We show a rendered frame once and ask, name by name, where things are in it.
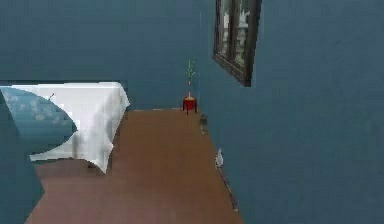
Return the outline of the white bed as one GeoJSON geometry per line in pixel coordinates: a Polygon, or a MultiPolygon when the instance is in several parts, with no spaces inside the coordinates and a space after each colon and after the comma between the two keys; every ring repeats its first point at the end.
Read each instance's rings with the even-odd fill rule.
{"type": "Polygon", "coordinates": [[[34,163],[85,160],[108,170],[113,140],[130,102],[118,82],[10,85],[50,99],[75,122],[77,131],[62,145],[29,155],[34,163]]]}

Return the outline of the house plant in red pot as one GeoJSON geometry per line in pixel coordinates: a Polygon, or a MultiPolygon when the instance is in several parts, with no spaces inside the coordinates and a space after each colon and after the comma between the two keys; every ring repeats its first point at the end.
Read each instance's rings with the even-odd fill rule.
{"type": "Polygon", "coordinates": [[[186,71],[187,75],[187,95],[183,98],[182,110],[189,114],[190,110],[197,111],[197,99],[191,94],[191,82],[194,77],[195,71],[195,60],[190,59],[188,61],[188,67],[186,71]]]}

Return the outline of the dark framed window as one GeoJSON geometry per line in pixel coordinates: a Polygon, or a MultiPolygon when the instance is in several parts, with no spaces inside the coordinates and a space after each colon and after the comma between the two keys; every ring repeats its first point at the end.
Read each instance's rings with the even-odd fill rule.
{"type": "Polygon", "coordinates": [[[262,0],[215,0],[213,59],[250,87],[262,0]]]}

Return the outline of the blue patterned pillow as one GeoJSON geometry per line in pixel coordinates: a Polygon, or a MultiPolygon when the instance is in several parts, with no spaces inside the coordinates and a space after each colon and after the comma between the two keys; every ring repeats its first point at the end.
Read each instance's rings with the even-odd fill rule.
{"type": "Polygon", "coordinates": [[[67,142],[77,131],[72,118],[50,99],[30,91],[0,86],[27,155],[44,153],[67,142]]]}

